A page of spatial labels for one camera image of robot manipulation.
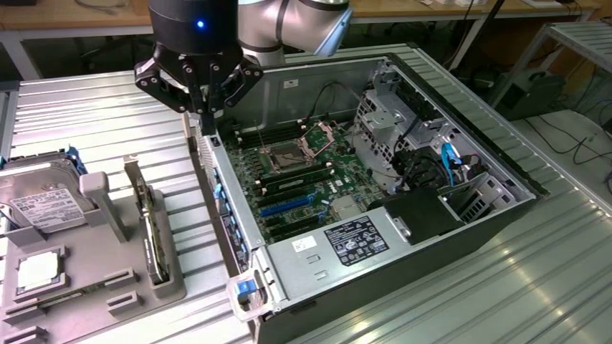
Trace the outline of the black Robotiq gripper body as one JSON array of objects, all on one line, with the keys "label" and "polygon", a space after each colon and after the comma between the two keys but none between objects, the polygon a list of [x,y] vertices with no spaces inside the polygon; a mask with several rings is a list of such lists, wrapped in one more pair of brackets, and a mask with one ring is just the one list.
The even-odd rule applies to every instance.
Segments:
[{"label": "black Robotiq gripper body", "polygon": [[150,1],[148,10],[158,66],[176,67],[180,56],[194,57],[196,65],[239,65],[238,1]]}]

